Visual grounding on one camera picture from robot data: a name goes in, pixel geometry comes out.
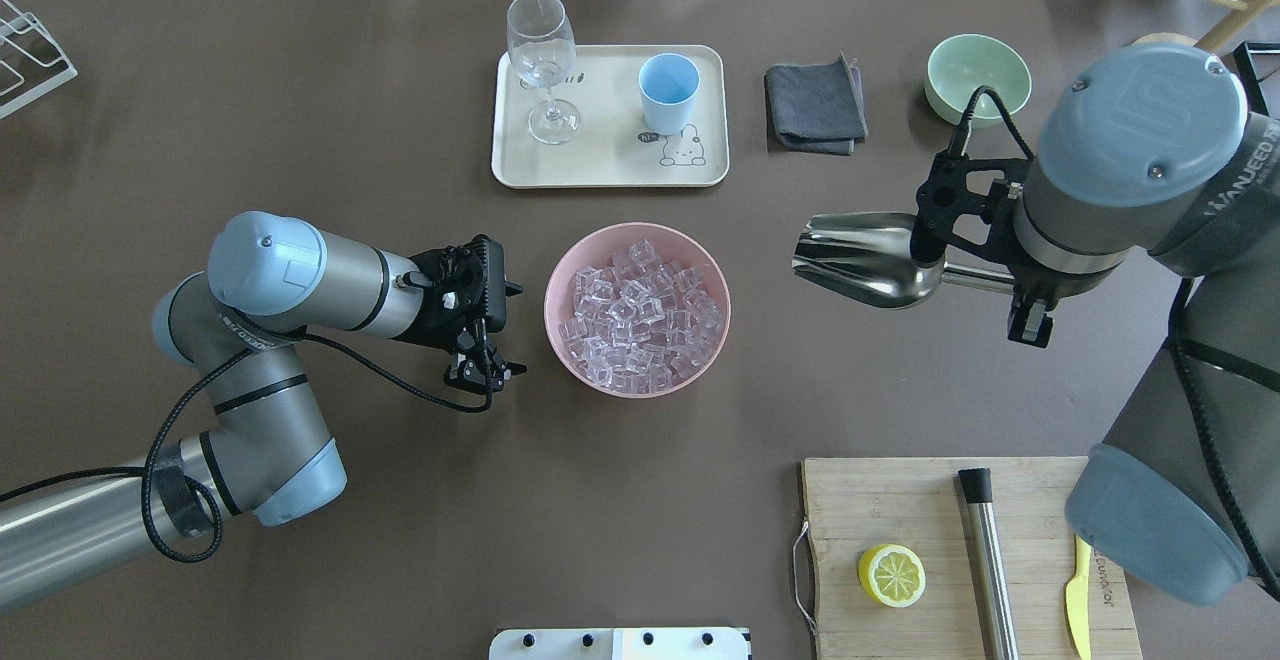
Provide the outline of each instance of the bowl of ice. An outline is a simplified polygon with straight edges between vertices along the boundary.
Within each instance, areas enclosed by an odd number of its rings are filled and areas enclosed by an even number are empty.
[[[608,395],[662,397],[719,354],[728,285],[685,233],[622,223],[570,247],[548,281],[543,318],[573,377]]]

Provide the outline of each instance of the cartoon bear drawing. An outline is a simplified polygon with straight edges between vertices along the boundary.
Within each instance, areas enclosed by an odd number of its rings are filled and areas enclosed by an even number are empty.
[[[707,159],[703,152],[703,139],[698,137],[698,128],[686,124],[680,136],[667,136],[667,142],[662,146],[663,165],[705,165]]]

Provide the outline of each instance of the lemon half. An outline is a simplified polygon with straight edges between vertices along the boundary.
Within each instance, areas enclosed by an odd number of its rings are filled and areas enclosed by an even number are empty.
[[[908,608],[924,595],[924,563],[901,545],[877,545],[858,560],[858,578],[873,600]]]

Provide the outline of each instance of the wooden cutting board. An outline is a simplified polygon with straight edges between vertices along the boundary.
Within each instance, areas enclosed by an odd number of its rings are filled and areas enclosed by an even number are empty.
[[[964,468],[991,468],[1020,655],[1075,657],[1062,595],[1075,573],[1075,545],[1062,505],[1084,463],[1085,458],[804,460],[818,660],[988,657],[965,540],[968,514],[955,482],[956,469]],[[882,542],[909,546],[924,563],[924,596],[910,608],[878,605],[858,582],[858,558]],[[1091,569],[1093,657],[1140,660],[1124,572],[1098,554]]]

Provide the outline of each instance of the wine glass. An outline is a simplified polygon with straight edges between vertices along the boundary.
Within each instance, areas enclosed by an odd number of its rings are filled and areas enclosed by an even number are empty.
[[[513,0],[507,8],[507,51],[516,72],[531,87],[547,91],[547,98],[529,114],[529,132],[545,145],[572,139],[582,118],[552,87],[573,69],[577,50],[559,0]]]

